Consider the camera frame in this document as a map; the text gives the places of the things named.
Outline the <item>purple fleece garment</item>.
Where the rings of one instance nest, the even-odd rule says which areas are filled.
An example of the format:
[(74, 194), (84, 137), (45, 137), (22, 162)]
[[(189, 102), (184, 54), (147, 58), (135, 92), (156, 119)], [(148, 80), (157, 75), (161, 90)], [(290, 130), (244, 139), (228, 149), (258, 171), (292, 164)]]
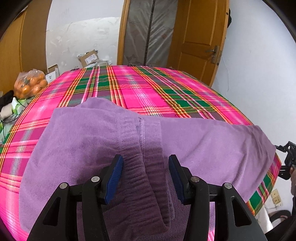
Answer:
[(60, 183), (82, 184), (119, 154), (124, 159), (122, 177), (104, 209), (110, 239), (182, 240), (189, 206), (177, 199), (170, 155), (209, 184), (231, 183), (248, 201), (275, 152), (258, 126), (146, 116), (107, 99), (89, 98), (53, 111), (22, 177), (20, 225), (30, 232)]

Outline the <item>grey plastic zipper curtain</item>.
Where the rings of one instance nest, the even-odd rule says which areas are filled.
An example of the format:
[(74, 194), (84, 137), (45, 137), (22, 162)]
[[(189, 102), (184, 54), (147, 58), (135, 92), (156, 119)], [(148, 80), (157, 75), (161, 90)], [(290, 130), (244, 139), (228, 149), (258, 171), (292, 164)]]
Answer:
[(178, 1), (130, 1), (123, 64), (166, 67)]

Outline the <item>black cloth on table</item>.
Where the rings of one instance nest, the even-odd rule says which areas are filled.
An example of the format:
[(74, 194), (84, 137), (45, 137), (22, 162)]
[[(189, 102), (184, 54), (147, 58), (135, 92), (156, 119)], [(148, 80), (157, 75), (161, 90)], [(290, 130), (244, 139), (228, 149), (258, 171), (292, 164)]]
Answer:
[(8, 104), (10, 104), (13, 100), (14, 97), (14, 91), (10, 90), (8, 91), (6, 94), (4, 94), (1, 98), (0, 98), (0, 110), (4, 107), (7, 106)]

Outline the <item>bag of oranges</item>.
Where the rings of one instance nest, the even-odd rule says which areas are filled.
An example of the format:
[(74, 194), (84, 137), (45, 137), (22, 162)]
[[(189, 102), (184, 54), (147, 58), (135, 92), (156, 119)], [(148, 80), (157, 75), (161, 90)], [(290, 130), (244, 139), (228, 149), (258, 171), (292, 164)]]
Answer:
[(44, 72), (37, 69), (21, 72), (14, 84), (14, 94), (17, 99), (29, 99), (36, 96), (47, 85)]

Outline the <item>small white box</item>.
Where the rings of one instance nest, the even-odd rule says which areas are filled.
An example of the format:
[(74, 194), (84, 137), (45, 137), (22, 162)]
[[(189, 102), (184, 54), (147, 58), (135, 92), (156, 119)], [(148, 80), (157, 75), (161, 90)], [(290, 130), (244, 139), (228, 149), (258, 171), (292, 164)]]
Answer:
[(48, 68), (48, 72), (46, 74), (46, 80), (48, 83), (54, 81), (57, 77), (59, 77), (59, 68), (58, 65), (55, 64)]

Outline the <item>pink plaid bed sheet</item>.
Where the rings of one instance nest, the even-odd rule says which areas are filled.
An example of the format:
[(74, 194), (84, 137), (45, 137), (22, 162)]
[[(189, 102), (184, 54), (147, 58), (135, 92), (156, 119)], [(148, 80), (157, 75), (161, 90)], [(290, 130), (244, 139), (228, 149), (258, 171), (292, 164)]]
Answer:
[[(203, 118), (253, 126), (233, 104), (182, 71), (159, 67), (93, 67), (68, 71), (28, 100), (13, 101), (11, 129), (1, 145), (1, 220), (15, 240), (26, 240), (19, 193), (29, 158), (53, 111), (103, 98), (124, 109), (162, 118)], [(253, 215), (268, 199), (280, 170), (275, 153), (257, 190), (246, 202)]]

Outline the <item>open cardboard box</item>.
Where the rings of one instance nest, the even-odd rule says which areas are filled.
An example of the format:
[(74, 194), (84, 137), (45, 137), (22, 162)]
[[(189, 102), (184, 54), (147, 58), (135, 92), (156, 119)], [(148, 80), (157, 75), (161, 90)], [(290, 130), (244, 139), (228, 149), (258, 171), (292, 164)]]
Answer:
[(80, 54), (77, 56), (77, 58), (80, 61), (80, 63), (82, 64), (83, 68), (96, 62), (99, 59), (96, 50), (91, 50), (87, 53)]

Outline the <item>wooden door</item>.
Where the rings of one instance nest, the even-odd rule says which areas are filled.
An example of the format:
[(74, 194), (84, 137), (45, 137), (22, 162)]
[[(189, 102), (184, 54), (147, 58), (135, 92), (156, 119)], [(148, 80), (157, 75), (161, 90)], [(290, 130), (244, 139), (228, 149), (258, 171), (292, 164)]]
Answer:
[(229, 0), (178, 1), (167, 66), (212, 86), (228, 20)]

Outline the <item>wooden wardrobe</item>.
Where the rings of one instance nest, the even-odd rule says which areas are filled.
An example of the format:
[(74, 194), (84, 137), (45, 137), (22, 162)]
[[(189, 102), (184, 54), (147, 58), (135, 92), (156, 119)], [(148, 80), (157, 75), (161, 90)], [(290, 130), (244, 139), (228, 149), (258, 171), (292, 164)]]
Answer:
[(46, 29), (50, 0), (31, 1), (1, 38), (1, 92), (14, 88), (20, 72), (47, 72)]

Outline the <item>wall power socket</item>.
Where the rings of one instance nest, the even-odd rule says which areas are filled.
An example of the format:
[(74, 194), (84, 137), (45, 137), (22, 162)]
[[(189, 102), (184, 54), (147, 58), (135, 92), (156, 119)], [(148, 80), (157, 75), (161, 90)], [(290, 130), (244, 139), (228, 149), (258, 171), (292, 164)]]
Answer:
[(277, 189), (274, 189), (270, 196), (275, 208), (282, 206), (281, 197)]

